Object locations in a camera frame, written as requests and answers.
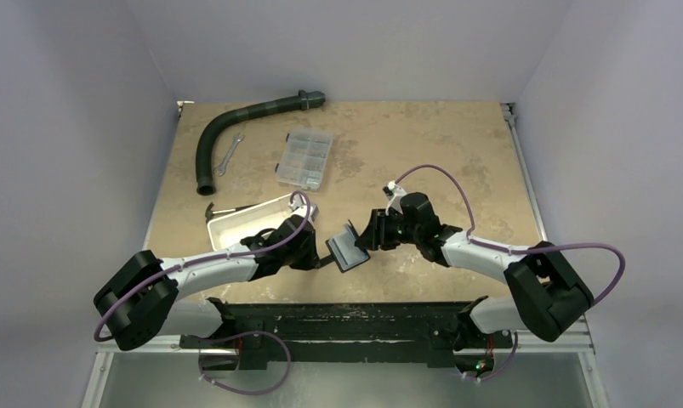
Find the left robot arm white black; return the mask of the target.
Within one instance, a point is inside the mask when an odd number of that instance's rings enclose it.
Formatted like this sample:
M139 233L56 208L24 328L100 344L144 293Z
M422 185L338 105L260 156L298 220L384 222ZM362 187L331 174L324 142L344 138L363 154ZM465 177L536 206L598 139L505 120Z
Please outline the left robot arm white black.
M312 270L320 258L310 216L294 214L267 234L250 235L215 252L187 258L159 258L136 252L96 292L100 315L93 338L113 341L122 351L170 333L170 320L192 294L231 283L256 281L281 268Z

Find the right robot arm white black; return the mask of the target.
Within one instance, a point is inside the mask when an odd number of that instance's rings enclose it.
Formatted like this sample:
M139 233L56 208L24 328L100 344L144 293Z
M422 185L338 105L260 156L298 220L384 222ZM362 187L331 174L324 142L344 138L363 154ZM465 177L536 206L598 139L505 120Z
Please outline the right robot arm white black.
M401 244L415 246L434 264L468 269L509 288L508 297L482 296L458 313L456 349L477 346L504 330L527 330L551 343L594 303L590 289L551 243L524 247L474 242L463 229L442 223L421 192L372 210L355 241L363 251L389 251Z

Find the black leather card holder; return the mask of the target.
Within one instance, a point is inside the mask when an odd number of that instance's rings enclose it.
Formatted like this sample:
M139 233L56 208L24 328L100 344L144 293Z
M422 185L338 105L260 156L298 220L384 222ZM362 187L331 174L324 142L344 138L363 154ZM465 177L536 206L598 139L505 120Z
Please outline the black leather card holder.
M345 273L367 262L370 255L356 246L358 237L355 226L348 220L341 232L325 240L329 254L320 258L318 268L334 263L341 273Z

